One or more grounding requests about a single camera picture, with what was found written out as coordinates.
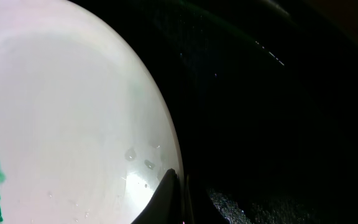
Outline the white plate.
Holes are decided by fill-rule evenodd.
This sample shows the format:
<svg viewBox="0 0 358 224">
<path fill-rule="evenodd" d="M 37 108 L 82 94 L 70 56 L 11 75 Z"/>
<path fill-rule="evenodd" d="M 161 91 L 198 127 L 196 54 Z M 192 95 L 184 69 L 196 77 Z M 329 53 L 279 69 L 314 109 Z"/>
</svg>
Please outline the white plate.
<svg viewBox="0 0 358 224">
<path fill-rule="evenodd" d="M 70 1 L 0 1 L 0 223 L 132 223 L 166 171 L 175 128 L 150 72 Z"/>
</svg>

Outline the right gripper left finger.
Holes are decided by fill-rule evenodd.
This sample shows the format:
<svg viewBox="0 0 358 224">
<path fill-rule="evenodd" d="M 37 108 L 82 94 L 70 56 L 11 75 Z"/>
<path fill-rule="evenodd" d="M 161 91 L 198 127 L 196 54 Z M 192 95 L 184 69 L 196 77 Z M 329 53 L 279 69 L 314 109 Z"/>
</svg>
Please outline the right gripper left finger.
<svg viewBox="0 0 358 224">
<path fill-rule="evenodd" d="M 180 220 L 180 183 L 175 170 L 169 169 L 147 206 L 132 224 L 177 224 Z"/>
</svg>

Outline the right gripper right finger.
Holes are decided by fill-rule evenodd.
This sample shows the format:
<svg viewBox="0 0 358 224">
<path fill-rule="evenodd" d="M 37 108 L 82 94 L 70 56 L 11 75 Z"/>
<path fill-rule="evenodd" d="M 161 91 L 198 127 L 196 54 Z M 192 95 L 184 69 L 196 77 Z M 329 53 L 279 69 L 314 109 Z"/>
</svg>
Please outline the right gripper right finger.
<svg viewBox="0 0 358 224">
<path fill-rule="evenodd" d="M 227 220 L 213 205 L 206 189 L 194 177 L 187 175 L 185 180 L 185 223 L 226 224 Z"/>
</svg>

